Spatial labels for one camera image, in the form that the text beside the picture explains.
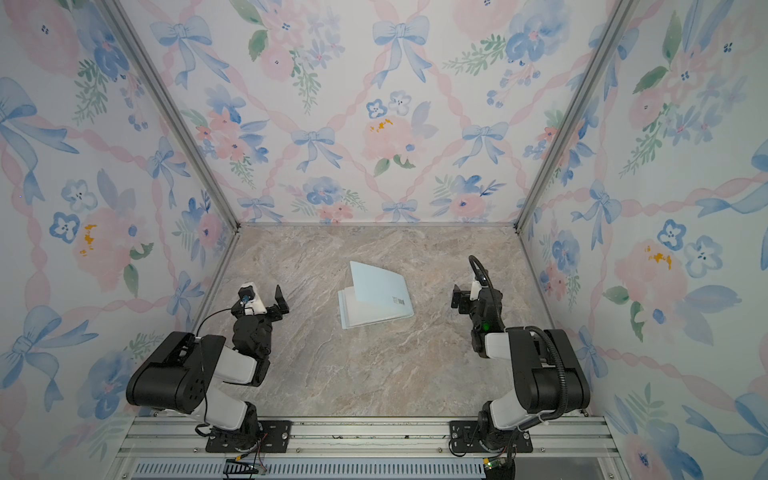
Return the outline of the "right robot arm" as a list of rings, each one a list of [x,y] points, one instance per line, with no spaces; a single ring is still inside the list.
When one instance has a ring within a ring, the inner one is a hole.
[[[451,307],[471,320],[476,354],[511,364],[513,385],[501,398],[486,402],[475,421],[450,422],[449,449],[457,456],[528,453],[532,450],[529,431],[586,409],[590,387],[565,332],[505,326],[502,292],[476,256],[468,261],[474,275],[471,287],[454,286]]]

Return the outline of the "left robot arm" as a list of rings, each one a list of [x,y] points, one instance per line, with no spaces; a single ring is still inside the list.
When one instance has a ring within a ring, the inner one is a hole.
[[[237,302],[227,310],[235,318],[230,347],[222,335],[170,333],[130,378],[128,403],[195,419],[195,432],[206,440],[208,453],[285,453],[291,421],[261,420],[253,403],[215,385],[262,385],[270,367],[273,324],[290,312],[279,287],[274,299],[266,306],[254,283],[241,285]]]

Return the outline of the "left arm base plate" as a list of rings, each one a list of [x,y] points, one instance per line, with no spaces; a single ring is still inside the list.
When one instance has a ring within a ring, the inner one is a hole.
[[[206,453],[286,453],[293,423],[289,420],[259,420],[245,423],[239,430],[213,428],[208,435]]]

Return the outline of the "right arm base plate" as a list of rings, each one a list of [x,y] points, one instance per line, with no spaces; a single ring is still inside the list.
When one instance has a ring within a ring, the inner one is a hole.
[[[469,453],[527,454],[533,452],[533,445],[528,432],[498,430],[489,425],[481,425],[478,420],[453,420],[449,425],[449,450],[456,455]]]

